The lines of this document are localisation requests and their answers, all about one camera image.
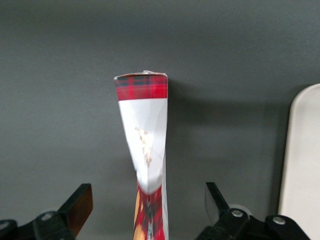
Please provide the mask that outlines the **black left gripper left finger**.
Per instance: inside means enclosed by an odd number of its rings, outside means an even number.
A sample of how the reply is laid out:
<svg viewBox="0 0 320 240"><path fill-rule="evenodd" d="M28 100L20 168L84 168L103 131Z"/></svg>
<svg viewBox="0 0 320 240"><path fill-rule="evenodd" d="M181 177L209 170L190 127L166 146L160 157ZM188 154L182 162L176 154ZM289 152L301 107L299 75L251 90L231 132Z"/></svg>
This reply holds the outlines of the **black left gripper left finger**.
<svg viewBox="0 0 320 240"><path fill-rule="evenodd" d="M46 211L24 225L0 221L2 240L75 240L92 212L92 185L81 184L56 211Z"/></svg>

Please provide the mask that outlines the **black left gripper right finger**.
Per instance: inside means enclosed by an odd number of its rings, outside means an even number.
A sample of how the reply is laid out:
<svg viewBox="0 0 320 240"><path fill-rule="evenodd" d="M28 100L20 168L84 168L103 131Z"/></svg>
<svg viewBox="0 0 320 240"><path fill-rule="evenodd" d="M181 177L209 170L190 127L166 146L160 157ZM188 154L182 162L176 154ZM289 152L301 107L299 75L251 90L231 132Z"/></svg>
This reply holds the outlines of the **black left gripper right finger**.
<svg viewBox="0 0 320 240"><path fill-rule="evenodd" d="M269 215L264 221L243 209L230 207L214 182L207 182L205 210L210 225L198 240L308 240L309 237L291 218Z"/></svg>

